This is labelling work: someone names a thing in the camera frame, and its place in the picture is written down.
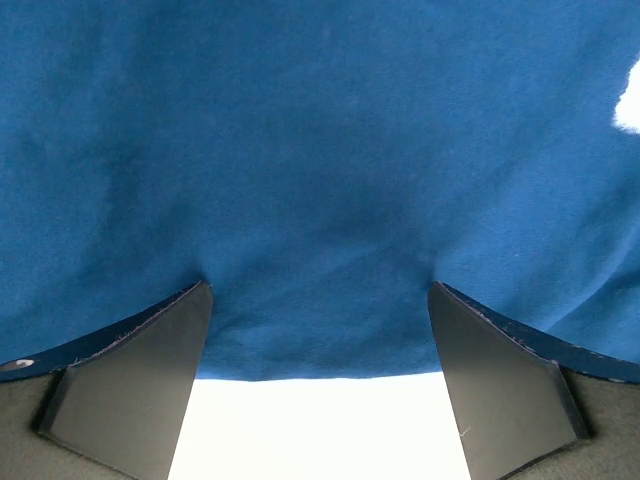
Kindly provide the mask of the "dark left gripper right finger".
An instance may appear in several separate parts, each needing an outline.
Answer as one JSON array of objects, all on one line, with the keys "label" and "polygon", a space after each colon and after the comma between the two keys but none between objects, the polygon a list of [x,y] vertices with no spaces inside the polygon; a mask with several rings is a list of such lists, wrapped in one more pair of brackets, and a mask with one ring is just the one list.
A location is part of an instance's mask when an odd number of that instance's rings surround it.
[{"label": "dark left gripper right finger", "polygon": [[639,366],[505,317],[449,285],[432,331],[473,479],[636,479]]}]

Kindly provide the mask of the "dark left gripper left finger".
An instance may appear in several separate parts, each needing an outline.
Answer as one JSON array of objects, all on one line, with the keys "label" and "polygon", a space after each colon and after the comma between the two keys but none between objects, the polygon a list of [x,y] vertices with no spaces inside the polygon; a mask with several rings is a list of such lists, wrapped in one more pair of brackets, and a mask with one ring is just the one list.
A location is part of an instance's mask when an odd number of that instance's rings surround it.
[{"label": "dark left gripper left finger", "polygon": [[1,365],[4,479],[166,479],[213,306],[204,282]]}]

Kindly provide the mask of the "blue printed t-shirt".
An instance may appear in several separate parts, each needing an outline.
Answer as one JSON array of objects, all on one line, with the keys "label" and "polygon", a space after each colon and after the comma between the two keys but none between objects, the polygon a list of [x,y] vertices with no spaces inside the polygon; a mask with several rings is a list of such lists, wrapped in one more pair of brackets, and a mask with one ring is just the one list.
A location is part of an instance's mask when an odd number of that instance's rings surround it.
[{"label": "blue printed t-shirt", "polygon": [[635,1],[5,1],[1,357],[197,281],[206,378],[435,371],[453,286],[639,358]]}]

